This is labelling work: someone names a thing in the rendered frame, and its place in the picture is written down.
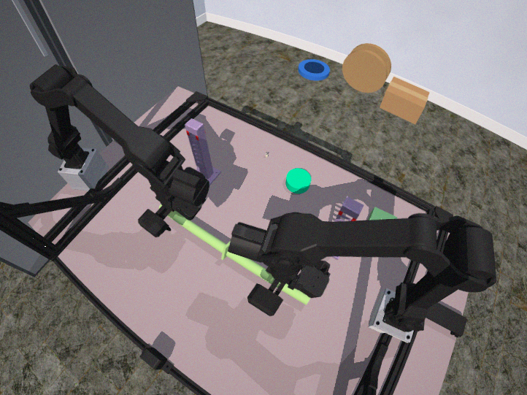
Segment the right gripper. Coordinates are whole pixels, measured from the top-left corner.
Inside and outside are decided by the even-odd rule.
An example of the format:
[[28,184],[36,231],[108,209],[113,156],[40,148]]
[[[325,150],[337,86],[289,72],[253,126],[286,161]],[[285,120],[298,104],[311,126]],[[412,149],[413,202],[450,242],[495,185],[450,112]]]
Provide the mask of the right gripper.
[[[278,272],[274,268],[274,266],[268,266],[266,271],[270,273],[274,278],[273,283],[271,284],[269,289],[256,283],[255,287],[247,297],[248,303],[258,308],[262,312],[266,313],[267,315],[273,316],[283,301],[283,299],[278,295],[280,294],[281,290],[283,289],[286,283],[289,285],[289,283],[294,280],[300,270],[301,268],[297,272],[287,275]],[[279,282],[280,285],[279,287],[277,287]],[[276,292],[273,293],[276,287],[278,289],[276,290]]]

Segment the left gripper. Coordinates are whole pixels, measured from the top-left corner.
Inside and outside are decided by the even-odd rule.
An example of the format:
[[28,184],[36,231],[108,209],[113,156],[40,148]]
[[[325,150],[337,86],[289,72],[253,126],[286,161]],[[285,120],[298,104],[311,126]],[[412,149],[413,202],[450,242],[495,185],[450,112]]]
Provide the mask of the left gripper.
[[[202,173],[196,171],[191,167],[186,167],[185,170],[205,178]],[[150,189],[154,191],[152,186],[150,186]],[[165,230],[171,231],[169,225],[164,221],[164,219],[171,212],[171,210],[169,210],[168,208],[168,202],[170,202],[169,200],[172,198],[172,196],[169,193],[159,194],[155,192],[155,194],[155,198],[161,203],[162,206],[156,213],[147,209],[138,219],[138,223],[142,228],[151,233],[154,237],[159,237],[162,233],[165,232]]]

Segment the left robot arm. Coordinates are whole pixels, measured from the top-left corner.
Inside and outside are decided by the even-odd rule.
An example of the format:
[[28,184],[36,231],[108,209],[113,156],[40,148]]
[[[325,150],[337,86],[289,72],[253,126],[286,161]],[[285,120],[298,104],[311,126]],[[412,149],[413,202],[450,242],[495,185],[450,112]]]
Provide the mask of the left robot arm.
[[[206,201],[209,181],[182,168],[185,158],[169,140],[132,122],[74,67],[55,64],[35,79],[30,89],[47,111],[52,129],[48,150],[65,160],[65,168],[81,169],[89,154],[78,145],[80,132],[70,122],[69,106],[75,106],[123,148],[126,159],[156,193],[172,195],[168,202],[172,212],[193,220]],[[170,155],[173,158],[168,162]]]

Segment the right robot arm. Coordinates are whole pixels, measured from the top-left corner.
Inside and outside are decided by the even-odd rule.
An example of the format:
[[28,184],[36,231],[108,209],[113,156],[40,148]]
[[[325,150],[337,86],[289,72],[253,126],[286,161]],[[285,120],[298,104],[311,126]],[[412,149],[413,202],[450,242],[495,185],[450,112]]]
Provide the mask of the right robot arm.
[[[443,253],[436,250],[440,229],[450,233]],[[416,213],[328,222],[291,212],[272,218],[267,230],[238,222],[231,235],[229,253],[287,275],[302,268],[288,288],[309,298],[321,297],[328,285],[330,264],[321,261],[325,257],[407,257],[422,264],[428,273],[417,283],[396,286],[395,298],[385,308],[382,321],[404,332],[424,331],[428,308],[457,289],[481,292],[496,283],[493,235],[461,216],[438,219]]]

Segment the green block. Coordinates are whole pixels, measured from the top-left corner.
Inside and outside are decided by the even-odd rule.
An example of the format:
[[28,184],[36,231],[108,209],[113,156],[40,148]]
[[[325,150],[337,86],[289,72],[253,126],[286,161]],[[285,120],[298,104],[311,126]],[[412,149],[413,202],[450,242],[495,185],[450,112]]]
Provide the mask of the green block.
[[377,219],[397,219],[397,217],[375,207],[369,216],[369,220]]

